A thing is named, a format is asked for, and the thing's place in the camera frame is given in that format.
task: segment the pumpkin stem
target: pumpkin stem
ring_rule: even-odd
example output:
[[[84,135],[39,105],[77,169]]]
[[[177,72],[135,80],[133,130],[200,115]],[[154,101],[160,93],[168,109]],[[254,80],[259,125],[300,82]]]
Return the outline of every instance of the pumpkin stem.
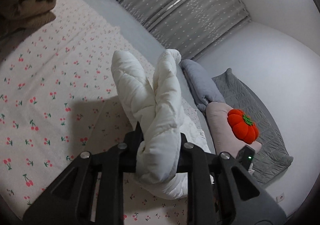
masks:
[[[249,126],[252,126],[252,125],[253,125],[253,121],[250,119],[249,116],[243,114],[242,118],[243,118],[244,122],[245,122],[246,124],[248,124]]]

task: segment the white comforter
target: white comforter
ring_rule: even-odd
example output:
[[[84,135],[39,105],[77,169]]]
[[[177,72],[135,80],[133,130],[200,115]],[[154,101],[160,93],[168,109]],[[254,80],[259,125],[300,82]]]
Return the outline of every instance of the white comforter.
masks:
[[[188,194],[186,173],[178,173],[180,133],[189,142],[210,152],[202,130],[197,129],[181,105],[176,64],[177,50],[167,49],[158,59],[153,89],[139,61],[130,53],[116,51],[111,72],[122,107],[133,128],[137,121],[144,141],[137,153],[136,181],[152,194],[176,199]]]

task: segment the cherry pattern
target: cherry pattern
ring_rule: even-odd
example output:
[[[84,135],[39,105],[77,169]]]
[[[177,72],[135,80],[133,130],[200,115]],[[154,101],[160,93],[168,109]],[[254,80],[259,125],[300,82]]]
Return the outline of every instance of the cherry pattern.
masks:
[[[26,158],[27,165],[33,167],[33,161],[30,161],[29,158]]]
[[[45,167],[52,167],[51,161],[47,160],[46,162],[44,162]]]
[[[6,139],[7,140],[7,145],[13,145],[12,139],[10,139],[9,137]]]
[[[24,177],[24,179],[25,179],[25,181],[26,181],[26,186],[28,186],[28,187],[33,186],[32,180],[30,180],[30,179],[27,177],[27,174],[26,174],[26,173],[23,175],[23,177]]]
[[[4,163],[5,165],[7,165],[8,171],[12,170],[12,168],[11,168],[11,159],[10,159],[10,158],[4,159],[4,160],[3,160],[3,163]]]
[[[0,53],[0,191],[20,218],[82,151],[105,152],[132,130],[116,96],[113,52],[132,52],[149,80],[154,71],[119,27],[82,0],[57,0],[54,13],[53,22],[30,36],[17,33],[1,46],[8,53]],[[194,120],[196,111],[187,109]],[[184,199],[153,197],[129,174],[123,184],[126,225],[185,225]]]

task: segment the bed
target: bed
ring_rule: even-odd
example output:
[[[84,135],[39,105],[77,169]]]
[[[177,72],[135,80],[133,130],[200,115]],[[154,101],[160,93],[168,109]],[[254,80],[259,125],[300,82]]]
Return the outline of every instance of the bed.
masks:
[[[131,130],[111,77],[113,51],[132,52],[152,78],[164,50],[115,0],[58,0],[54,13],[38,31],[1,40],[0,195],[19,218],[80,152],[106,151]],[[178,77],[185,112],[214,153]],[[186,213],[186,199],[154,197],[124,177],[125,224],[185,224]]]

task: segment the ceiling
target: ceiling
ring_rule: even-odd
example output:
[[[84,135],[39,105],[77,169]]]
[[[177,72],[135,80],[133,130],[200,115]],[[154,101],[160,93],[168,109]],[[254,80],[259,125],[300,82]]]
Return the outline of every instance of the ceiling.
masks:
[[[320,55],[320,13],[313,0],[242,0],[252,20],[297,39]]]

